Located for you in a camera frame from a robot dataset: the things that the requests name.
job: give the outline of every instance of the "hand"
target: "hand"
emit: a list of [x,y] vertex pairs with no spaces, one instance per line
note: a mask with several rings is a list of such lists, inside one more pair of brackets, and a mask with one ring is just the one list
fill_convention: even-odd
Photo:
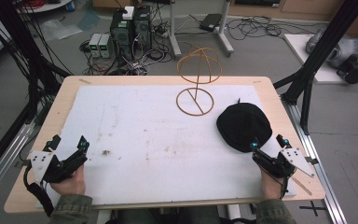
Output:
[[282,191],[283,178],[273,178],[266,173],[262,168],[261,171],[261,189],[263,191],[263,198],[268,199],[280,199]]
[[50,183],[50,185],[61,195],[84,195],[86,192],[86,183],[84,182],[84,164],[77,168],[71,178],[64,179],[61,183]]

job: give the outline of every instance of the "black cap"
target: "black cap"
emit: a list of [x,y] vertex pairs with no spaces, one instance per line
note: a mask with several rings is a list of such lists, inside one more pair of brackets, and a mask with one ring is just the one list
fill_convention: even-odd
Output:
[[272,136],[269,120],[263,111],[249,103],[230,105],[217,118],[217,129],[225,141],[241,152],[250,152],[257,137],[262,147]]

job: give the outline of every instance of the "wire frame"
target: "wire frame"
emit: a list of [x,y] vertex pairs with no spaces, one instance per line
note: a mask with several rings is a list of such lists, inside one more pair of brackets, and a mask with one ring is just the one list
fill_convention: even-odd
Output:
[[[207,51],[211,51],[214,53],[215,58],[208,55]],[[190,79],[188,76],[186,77],[182,70],[185,67],[185,64],[188,63],[191,59],[199,59],[199,67],[197,72],[196,80]],[[207,75],[209,78],[207,80],[200,80],[201,66],[202,63],[207,63],[208,71]],[[212,63],[218,65],[219,75],[213,76],[213,68]],[[203,116],[208,114],[214,106],[214,99],[212,95],[204,89],[199,88],[199,84],[209,84],[216,81],[222,75],[222,66],[219,63],[219,58],[217,52],[214,49],[210,48],[199,48],[194,47],[190,50],[190,52],[183,57],[177,64],[177,71],[179,76],[181,76],[184,80],[196,84],[196,87],[187,88],[183,91],[179,92],[176,97],[176,104],[178,108],[188,114],[190,116]]]

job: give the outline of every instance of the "gray floor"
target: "gray floor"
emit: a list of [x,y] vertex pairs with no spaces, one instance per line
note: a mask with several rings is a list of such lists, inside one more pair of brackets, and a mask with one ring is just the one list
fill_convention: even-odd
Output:
[[[49,13],[40,13],[40,22],[51,19],[65,19],[64,25],[85,22],[92,18],[92,11],[87,7],[69,13],[57,9]],[[182,24],[187,19],[178,20]],[[79,45],[88,40],[93,33],[108,31],[109,20],[95,22],[88,31],[63,40],[51,40],[49,45],[59,55],[63,63],[74,73],[81,74],[87,68],[87,60]],[[188,22],[186,26],[195,26]],[[230,58],[220,48],[214,35],[177,36],[183,53],[190,45],[218,49],[220,63],[225,76],[262,76],[269,77],[272,82],[293,74],[300,66],[299,60],[288,45],[277,37],[246,38],[236,41],[229,37],[235,52]],[[151,66],[148,75],[177,75],[177,61],[158,63]],[[278,90],[283,93],[286,87]],[[0,53],[0,139],[8,127],[19,115],[27,102],[27,82],[10,56]],[[321,162],[336,193],[348,223],[358,223],[358,85],[321,85],[313,87],[310,104],[310,136],[316,146]],[[44,214],[11,215],[5,213],[3,207],[20,169],[12,167],[0,184],[0,223],[47,223]],[[314,202],[323,207],[322,202]],[[299,206],[310,206],[310,202],[288,203],[298,223],[330,223],[325,211],[318,211],[315,216],[312,210],[299,209]],[[91,223],[95,222],[93,212]]]

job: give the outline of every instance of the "green jacket sleeve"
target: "green jacket sleeve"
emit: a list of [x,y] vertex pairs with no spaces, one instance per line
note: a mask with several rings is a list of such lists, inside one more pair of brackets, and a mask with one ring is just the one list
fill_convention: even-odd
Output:
[[265,200],[257,205],[257,224],[293,224],[293,219],[282,200]]
[[54,211],[51,213],[49,224],[65,223],[80,224],[89,221],[92,198],[85,195],[62,195]]

